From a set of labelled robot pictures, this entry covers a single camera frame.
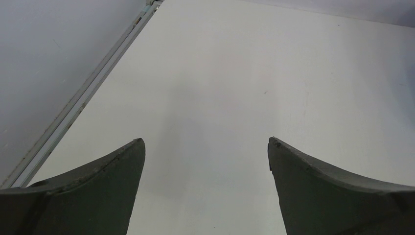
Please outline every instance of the white table surface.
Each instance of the white table surface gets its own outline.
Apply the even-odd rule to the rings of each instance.
[[[143,138],[128,234],[285,234],[271,136],[415,185],[414,42],[415,28],[167,0],[32,182]]]

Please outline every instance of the gray surface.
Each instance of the gray surface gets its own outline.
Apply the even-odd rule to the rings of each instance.
[[[145,0],[0,3],[0,182],[144,6]]]
[[[245,0],[328,15],[415,27],[414,0]]]
[[[143,138],[128,234],[283,235],[269,136],[414,185],[414,38],[243,1],[167,0],[32,182]]]
[[[115,50],[115,53],[110,57],[105,66],[101,69],[98,75],[93,79],[85,92],[82,93],[78,101],[72,106],[71,110],[65,116],[65,118],[59,123],[45,144],[40,148],[36,155],[30,159],[22,161],[19,167],[10,175],[9,179],[2,185],[3,188],[14,187],[26,187],[29,181],[33,178],[45,160],[49,157],[50,153],[54,150],[59,143],[63,135],[69,130],[76,118],[81,114],[89,100],[104,82],[105,78],[112,71],[119,59],[124,55],[124,52],[128,49],[134,39],[138,36],[147,22],[154,14],[154,10],[159,6],[158,3],[153,4],[145,12],[141,12],[139,18],[141,20],[132,26],[131,30],[128,30],[129,34],[126,37],[122,37],[122,44]]]

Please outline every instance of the scratch mark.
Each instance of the scratch mark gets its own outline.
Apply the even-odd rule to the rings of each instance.
[[[59,49],[62,49],[59,45],[58,45],[58,43],[55,41],[55,39],[52,39],[54,42],[55,42],[55,44],[59,47]]]

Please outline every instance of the dark green plastic part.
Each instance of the dark green plastic part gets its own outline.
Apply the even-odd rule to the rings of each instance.
[[[415,188],[366,178],[270,138],[288,235],[413,235]]]
[[[0,190],[0,234],[125,235],[144,160],[137,139],[28,188]]]

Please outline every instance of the gray wall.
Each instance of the gray wall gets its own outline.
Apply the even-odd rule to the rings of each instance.
[[[145,0],[0,2],[0,184],[144,6]]]
[[[415,0],[245,0],[329,15],[415,27]]]

